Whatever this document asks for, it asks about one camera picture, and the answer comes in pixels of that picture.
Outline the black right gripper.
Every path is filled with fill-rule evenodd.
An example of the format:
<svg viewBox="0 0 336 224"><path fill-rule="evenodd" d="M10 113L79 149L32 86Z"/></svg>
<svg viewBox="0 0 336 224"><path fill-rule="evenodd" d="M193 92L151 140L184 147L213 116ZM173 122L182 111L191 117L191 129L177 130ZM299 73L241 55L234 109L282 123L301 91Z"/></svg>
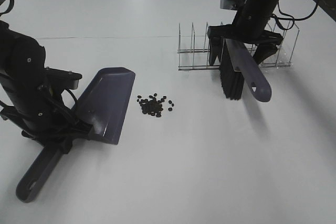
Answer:
<svg viewBox="0 0 336 224"><path fill-rule="evenodd" d="M221 62L226 38L247 44L259 44L253 55L256 64L261 64L278 51L276 45L283 41L282 35L265 30L275 9L274 6L225 6L222 9L235 11L236 14L231 24L209 26L207 36L210 66L213 66L217 59Z"/></svg>

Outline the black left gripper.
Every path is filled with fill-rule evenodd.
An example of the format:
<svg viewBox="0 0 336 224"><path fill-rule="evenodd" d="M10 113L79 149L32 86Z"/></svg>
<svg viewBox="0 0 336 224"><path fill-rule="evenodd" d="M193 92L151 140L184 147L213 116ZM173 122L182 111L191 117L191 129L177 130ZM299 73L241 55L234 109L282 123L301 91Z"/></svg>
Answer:
<svg viewBox="0 0 336 224"><path fill-rule="evenodd" d="M68 154L76 138L87 139L92 125L76 116L78 82L39 82L25 86L1 82L12 105L1 102L1 118L22 130L22 136Z"/></svg>

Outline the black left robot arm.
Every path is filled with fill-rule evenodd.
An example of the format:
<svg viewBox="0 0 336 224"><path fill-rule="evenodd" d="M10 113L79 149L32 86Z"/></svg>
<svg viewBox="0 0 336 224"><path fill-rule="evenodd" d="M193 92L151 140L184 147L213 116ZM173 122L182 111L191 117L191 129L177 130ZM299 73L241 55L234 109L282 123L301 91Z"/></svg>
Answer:
<svg viewBox="0 0 336 224"><path fill-rule="evenodd" d="M68 108L62 93L72 94L80 73L45 67L46 51L34 38L1 22L1 86L12 105L1 103L1 118L22 130L22 136L52 144L64 154L76 138L86 138L92 126L76 116L78 105Z"/></svg>

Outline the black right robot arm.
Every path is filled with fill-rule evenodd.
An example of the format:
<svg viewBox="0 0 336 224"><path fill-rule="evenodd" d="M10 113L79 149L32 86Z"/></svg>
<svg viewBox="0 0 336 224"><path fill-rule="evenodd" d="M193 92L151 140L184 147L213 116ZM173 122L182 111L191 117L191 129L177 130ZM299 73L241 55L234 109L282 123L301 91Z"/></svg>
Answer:
<svg viewBox="0 0 336 224"><path fill-rule="evenodd" d="M207 30L209 39L208 63L213 65L216 60L224 59L224 40L234 39L244 44L256 45L253 55L257 64L274 55L282 43L281 34L265 30L268 21L272 18L277 26L284 30L282 20L292 23L298 21L289 14L278 17L274 9L279 0L220 0L220 8L236 11L231 24L210 26Z"/></svg>

